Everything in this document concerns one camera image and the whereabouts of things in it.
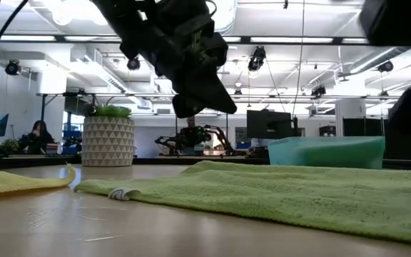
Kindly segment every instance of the wooden table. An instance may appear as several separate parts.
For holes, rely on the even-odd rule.
[[[175,176],[185,166],[80,168],[90,178]],[[23,168],[39,178],[63,166]],[[411,245],[139,202],[112,201],[70,188],[0,197],[0,256],[411,256]]]

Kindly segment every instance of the ceiling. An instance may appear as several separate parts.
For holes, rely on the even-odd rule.
[[[0,28],[19,2],[20,0],[1,1]],[[47,0],[30,1],[29,6],[18,14],[6,33],[114,35],[109,26],[97,25],[96,22],[86,19],[73,19],[67,25],[60,26],[54,21],[54,13],[48,8],[46,2]],[[304,14],[303,1],[289,0],[287,9],[283,9],[283,3],[284,1],[275,0],[238,0],[235,21],[226,36],[363,37],[357,22],[363,1],[305,0]],[[353,95],[357,91],[360,95],[378,95],[382,89],[391,89],[391,86],[397,89],[395,85],[404,85],[406,81],[411,81],[411,49],[391,59],[395,68],[390,73],[380,74],[368,69],[360,74],[347,77],[350,81],[341,82],[337,77],[341,66],[352,65],[365,57],[377,55],[390,48],[375,48],[366,45],[262,45],[265,47],[267,60],[258,75],[250,77],[247,69],[248,58],[254,51],[255,45],[229,43],[228,62],[220,68],[218,74],[231,94],[236,90],[236,83],[238,83],[241,85],[243,94],[277,94],[278,91],[279,94],[295,95],[299,91],[299,94],[308,95],[315,85],[325,84],[327,94],[330,95],[338,95],[338,92],[340,95]],[[102,78],[92,71],[77,68],[77,60],[72,57],[77,49],[85,49],[86,53],[93,53],[97,50],[102,54],[102,65],[105,69],[131,92],[170,93],[170,89],[166,89],[165,86],[161,89],[153,86],[153,80],[156,78],[151,65],[145,61],[142,60],[139,70],[129,71],[126,68],[126,57],[119,50],[118,44],[0,43],[0,51],[39,51],[60,62],[72,75],[68,80],[70,89],[83,87],[89,91],[109,92],[111,87]],[[400,95],[404,89],[405,87],[402,87],[400,90],[391,91],[390,95]],[[154,99],[153,102],[166,104],[168,103],[166,100]],[[239,110],[244,109],[247,102],[248,99],[245,104],[238,105]],[[273,103],[277,106],[276,109],[280,109],[279,99],[251,99],[251,102],[257,106],[255,108]],[[290,103],[292,105],[293,99],[283,99],[283,102],[289,106]],[[309,101],[300,102],[303,104],[297,107],[297,110],[312,106]],[[326,107],[332,105],[331,101],[323,104]]]

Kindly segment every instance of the white wall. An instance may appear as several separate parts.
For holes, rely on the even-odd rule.
[[[135,146],[136,154],[139,157],[155,157],[160,153],[158,145],[154,143],[159,136],[174,136],[176,127],[175,116],[133,116],[135,122]],[[185,119],[178,119],[178,130],[186,127]],[[197,116],[196,125],[212,125],[219,126],[224,131],[226,128],[226,119],[224,116]],[[299,119],[299,128],[305,128],[306,136],[319,136],[318,129],[321,126],[334,126],[335,117],[330,118],[307,118]],[[246,127],[247,118],[245,116],[229,116],[228,117],[228,140],[235,147],[235,128]]]
[[[0,67],[0,115],[9,113],[6,136],[20,137],[30,132],[35,121],[41,119],[41,98],[36,96],[39,84],[23,76],[8,76]]]

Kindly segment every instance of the towel fold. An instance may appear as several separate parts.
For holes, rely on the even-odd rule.
[[[68,165],[68,170],[69,175],[66,178],[29,178],[0,171],[0,193],[67,186],[76,177],[71,165]]]
[[[89,180],[76,190],[116,188],[140,191],[136,201],[411,243],[411,171],[204,161],[178,177]]]

